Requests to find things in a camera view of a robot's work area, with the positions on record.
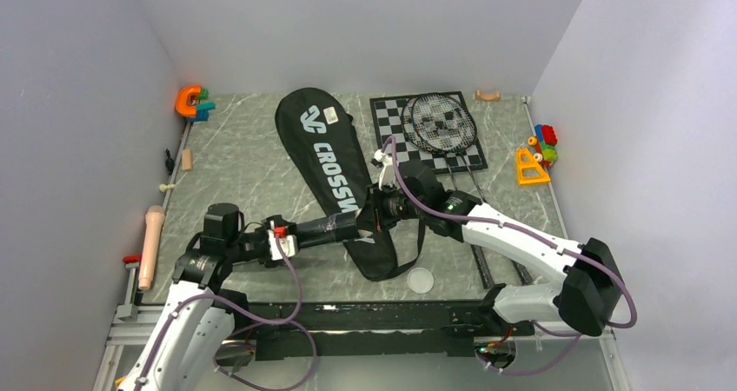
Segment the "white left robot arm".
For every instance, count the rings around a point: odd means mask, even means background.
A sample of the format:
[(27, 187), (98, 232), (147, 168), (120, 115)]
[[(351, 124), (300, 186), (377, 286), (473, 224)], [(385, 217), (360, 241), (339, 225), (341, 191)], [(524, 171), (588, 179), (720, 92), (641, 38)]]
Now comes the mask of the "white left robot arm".
[(203, 228), (176, 260), (163, 310), (143, 351), (117, 390), (192, 390), (227, 339), (248, 327), (279, 326), (290, 315), (266, 319), (248, 309), (247, 296), (223, 288), (235, 264), (252, 260), (284, 262), (297, 251), (292, 223), (272, 216), (248, 229), (232, 203), (207, 209)]

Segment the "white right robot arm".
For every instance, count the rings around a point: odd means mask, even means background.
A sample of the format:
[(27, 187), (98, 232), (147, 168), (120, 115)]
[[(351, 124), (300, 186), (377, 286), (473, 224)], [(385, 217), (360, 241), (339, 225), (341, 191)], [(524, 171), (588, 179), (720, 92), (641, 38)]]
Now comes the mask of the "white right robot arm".
[(481, 300), (479, 323), (491, 335), (522, 321), (559, 321), (579, 335), (599, 336), (624, 295), (606, 243), (579, 243), (518, 222), (479, 198), (446, 190), (422, 163), (393, 164), (378, 153), (379, 180), (368, 189), (358, 227), (380, 233), (418, 220), (434, 234), (497, 252), (542, 275), (540, 285), (494, 285)]

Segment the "white round tube lid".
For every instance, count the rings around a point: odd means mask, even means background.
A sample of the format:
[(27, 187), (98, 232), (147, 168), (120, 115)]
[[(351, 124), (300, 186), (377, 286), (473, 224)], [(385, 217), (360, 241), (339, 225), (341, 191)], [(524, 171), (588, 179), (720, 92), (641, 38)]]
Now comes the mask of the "white round tube lid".
[(407, 275), (407, 285), (416, 294), (424, 295), (432, 290), (435, 279), (426, 268), (412, 268)]

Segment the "black shuttlecock tube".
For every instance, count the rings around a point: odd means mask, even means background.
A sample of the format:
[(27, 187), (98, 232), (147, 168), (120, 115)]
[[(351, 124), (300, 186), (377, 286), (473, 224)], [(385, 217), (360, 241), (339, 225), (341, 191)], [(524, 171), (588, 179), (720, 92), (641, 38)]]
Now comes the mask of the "black shuttlecock tube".
[(295, 237), (299, 249), (353, 241), (362, 237), (356, 223), (355, 212), (338, 213), (309, 222), (292, 223), (287, 226), (287, 234)]

